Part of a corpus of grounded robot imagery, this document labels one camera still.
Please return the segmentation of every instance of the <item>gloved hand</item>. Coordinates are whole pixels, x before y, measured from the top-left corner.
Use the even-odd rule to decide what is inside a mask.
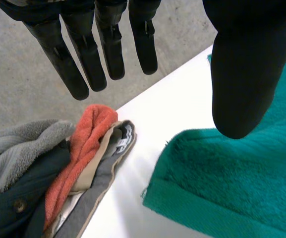
[[[129,0],[129,20],[145,74],[157,70],[152,18],[160,3],[161,0]],[[92,34],[94,15],[109,76],[118,80],[125,74],[118,23],[126,7],[127,0],[0,0],[0,8],[14,20],[23,21],[38,40],[77,100],[86,99],[89,89],[62,38],[59,15],[67,27],[91,89],[98,92],[106,88],[107,80]]]
[[[89,91],[63,42],[58,20],[61,14],[91,88],[104,89],[106,79],[91,33],[93,0],[44,1],[0,0],[0,8],[25,22],[72,95],[82,100]],[[118,23],[126,0],[96,0],[95,4],[110,77],[122,78]],[[136,51],[146,74],[157,70],[151,19],[159,4],[160,0],[129,0]],[[258,125],[271,105],[286,63],[286,0],[203,0],[203,4],[218,31],[211,59],[213,119],[222,134],[242,138]]]

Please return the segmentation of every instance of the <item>concrete floor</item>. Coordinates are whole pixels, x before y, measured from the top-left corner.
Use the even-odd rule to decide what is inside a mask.
[[[46,118],[77,122],[89,104],[117,109],[210,46],[216,35],[201,0],[163,0],[153,22],[158,71],[151,76],[142,72],[125,11],[120,22],[125,77],[120,81],[108,78],[99,46],[108,87],[80,102],[71,97],[25,26],[0,10],[0,127]],[[95,26],[93,32],[98,43]],[[63,35],[81,69],[64,27]]]

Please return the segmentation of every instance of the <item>gray fleece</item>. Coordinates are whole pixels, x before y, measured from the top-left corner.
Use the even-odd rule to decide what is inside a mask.
[[[14,184],[41,154],[71,136],[69,121],[40,120],[0,129],[0,192]]]

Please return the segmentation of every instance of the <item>white table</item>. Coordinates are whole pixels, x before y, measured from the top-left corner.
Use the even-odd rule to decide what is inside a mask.
[[[209,47],[118,109],[119,120],[136,126],[137,141],[119,168],[82,238],[208,238],[142,205],[157,159],[176,134],[215,127]]]

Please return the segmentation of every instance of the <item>glove finger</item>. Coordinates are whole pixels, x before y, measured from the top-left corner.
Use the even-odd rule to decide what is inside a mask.
[[[107,80],[101,65],[98,46],[92,34],[94,3],[92,9],[86,12],[65,13],[61,16],[91,89],[95,92],[104,90]]]
[[[89,89],[62,38],[59,18],[36,25],[24,24],[38,40],[71,95],[77,100],[86,99]]]
[[[126,9],[127,1],[96,1],[96,24],[102,44],[103,54],[110,78],[124,77],[125,67],[122,56],[122,35],[118,23]]]
[[[147,75],[155,73],[158,68],[152,18],[160,3],[161,0],[129,0],[129,20],[136,52],[141,68]]]
[[[213,118],[217,129],[234,139],[259,124],[286,63],[286,4],[256,22],[221,30],[213,46]]]

